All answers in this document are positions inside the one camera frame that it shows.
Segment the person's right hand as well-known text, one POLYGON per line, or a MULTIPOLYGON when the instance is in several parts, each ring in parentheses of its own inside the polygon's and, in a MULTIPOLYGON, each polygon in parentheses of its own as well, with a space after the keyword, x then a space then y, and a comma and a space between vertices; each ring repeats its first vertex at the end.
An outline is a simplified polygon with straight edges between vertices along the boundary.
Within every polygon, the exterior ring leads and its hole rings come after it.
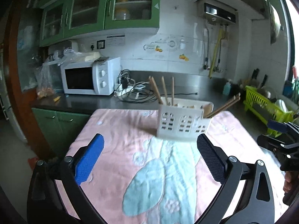
POLYGON ((292 189, 292 171, 287 171, 284 176, 283 190, 288 193, 292 189))

